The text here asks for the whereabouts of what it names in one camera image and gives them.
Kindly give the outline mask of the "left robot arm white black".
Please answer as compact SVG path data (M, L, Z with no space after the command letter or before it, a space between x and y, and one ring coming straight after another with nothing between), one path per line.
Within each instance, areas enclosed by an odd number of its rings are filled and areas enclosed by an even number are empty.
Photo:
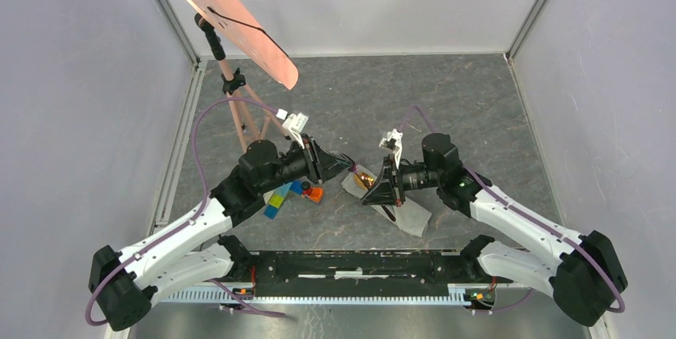
M131 327L168 286L178 285L178 277L165 270L188 259L197 245L255 215L265 206L266 192L302 178L322 184L353 164L346 155L324 151L307 135L292 142L284 154L269 140L254 141L195 209L122 250L103 246L93 255L85 320L115 331Z

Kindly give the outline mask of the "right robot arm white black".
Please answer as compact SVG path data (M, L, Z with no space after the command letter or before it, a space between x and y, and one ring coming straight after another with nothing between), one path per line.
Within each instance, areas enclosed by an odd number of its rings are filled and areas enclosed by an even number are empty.
M505 278L550 297L573 321L592 327L606 313L623 313L627 277L611 240L598 231L582 234L555 223L507 195L465 165L447 134L422 139L422 161L402 159L403 135L394 129L379 146L383 166L361 201L401 207L406 193L436 190L445 206L484 223L520 245L479 235L462 249L462 275L480 282Z

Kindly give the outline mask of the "gold spoon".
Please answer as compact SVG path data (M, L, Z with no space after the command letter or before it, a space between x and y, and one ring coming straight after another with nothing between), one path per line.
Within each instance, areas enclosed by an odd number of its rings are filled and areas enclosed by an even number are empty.
M364 171L355 172L353 174L353 179L356 186L365 191L370 190L375 183L375 178Z

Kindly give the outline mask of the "purple fork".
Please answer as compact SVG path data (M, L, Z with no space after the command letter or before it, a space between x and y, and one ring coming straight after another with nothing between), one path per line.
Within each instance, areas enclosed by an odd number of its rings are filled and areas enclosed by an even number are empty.
M352 173L353 179L360 189L368 191L375 184L375 177L368 174L366 171L359 169L356 164L353 164L349 171ZM382 211L384 216L391 222L396 222L394 213L386 206L380 205L376 209Z

